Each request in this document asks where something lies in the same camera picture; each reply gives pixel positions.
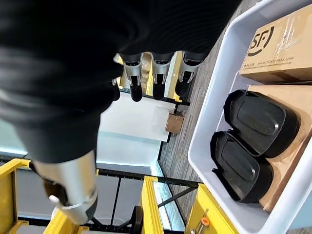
brown cardboard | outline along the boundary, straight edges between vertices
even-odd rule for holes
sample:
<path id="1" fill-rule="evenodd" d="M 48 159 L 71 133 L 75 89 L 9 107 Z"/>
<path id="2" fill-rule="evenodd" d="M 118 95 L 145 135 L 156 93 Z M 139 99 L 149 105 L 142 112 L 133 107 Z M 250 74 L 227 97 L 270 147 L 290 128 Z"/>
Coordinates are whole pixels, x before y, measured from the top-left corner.
<path id="1" fill-rule="evenodd" d="M 240 74 L 259 82 L 312 80 L 312 4 L 258 28 Z"/>
<path id="2" fill-rule="evenodd" d="M 274 177 L 266 194 L 259 200 L 263 209 L 272 211 L 296 168 L 312 135 L 312 86 L 251 85 L 248 90 L 262 93 L 291 107 L 300 117 L 300 128 L 290 146 L 280 155 L 267 158 Z"/>
<path id="3" fill-rule="evenodd" d="M 166 131 L 174 134 L 179 134 L 181 132 L 183 120 L 184 120 L 183 116 L 169 114 L 166 125 Z"/>

white plastic tray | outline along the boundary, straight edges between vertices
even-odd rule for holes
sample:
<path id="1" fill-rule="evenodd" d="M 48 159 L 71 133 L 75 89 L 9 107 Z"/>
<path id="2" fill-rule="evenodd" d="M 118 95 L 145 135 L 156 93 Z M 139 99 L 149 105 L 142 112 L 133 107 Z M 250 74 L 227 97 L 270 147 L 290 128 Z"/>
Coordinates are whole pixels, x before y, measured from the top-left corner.
<path id="1" fill-rule="evenodd" d="M 238 75 L 237 71 L 256 29 L 311 3 L 312 0 L 263 0 L 230 24 L 191 141 L 189 163 L 240 234 L 286 232 L 312 190 L 312 140 L 271 214 L 259 204 L 242 204 L 230 198 L 212 172 L 216 166 L 210 157 L 209 142 L 215 131 L 229 129 L 223 119 L 223 104 L 228 93 L 254 84 L 254 81 Z M 301 225 L 312 226 L 312 218 L 306 220 L 307 223 L 301 221 Z"/>

small cardboard box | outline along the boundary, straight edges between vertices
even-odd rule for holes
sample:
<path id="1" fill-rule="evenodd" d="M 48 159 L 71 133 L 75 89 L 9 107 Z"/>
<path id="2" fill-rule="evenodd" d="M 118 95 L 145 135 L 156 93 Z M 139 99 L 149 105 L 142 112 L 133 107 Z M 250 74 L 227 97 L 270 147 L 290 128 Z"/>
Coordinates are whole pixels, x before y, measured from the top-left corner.
<path id="1" fill-rule="evenodd" d="M 174 134 L 179 134 L 181 132 L 184 117 L 176 114 L 169 114 L 166 131 Z"/>
<path id="2" fill-rule="evenodd" d="M 312 80 L 312 4 L 258 28 L 240 74 L 264 84 Z"/>

orange knob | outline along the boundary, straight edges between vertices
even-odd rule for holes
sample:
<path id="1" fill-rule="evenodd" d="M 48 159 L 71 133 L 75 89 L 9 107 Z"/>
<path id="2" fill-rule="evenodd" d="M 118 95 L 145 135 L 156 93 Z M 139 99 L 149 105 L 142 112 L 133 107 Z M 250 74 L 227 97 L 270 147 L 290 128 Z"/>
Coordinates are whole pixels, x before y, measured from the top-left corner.
<path id="1" fill-rule="evenodd" d="M 202 217 L 200 221 L 205 227 L 209 226 L 210 224 L 209 219 L 206 217 Z"/>

sf logo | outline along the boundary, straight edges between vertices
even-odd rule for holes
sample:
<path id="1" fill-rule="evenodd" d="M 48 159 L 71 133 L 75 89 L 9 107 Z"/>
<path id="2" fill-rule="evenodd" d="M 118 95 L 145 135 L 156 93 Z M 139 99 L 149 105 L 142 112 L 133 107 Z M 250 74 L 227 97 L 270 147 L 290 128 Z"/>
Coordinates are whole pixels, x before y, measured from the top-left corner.
<path id="1" fill-rule="evenodd" d="M 259 54 L 269 43 L 274 31 L 274 26 L 271 27 L 270 31 L 265 30 L 262 33 L 258 33 L 254 36 L 250 49 L 247 56 L 255 56 Z"/>

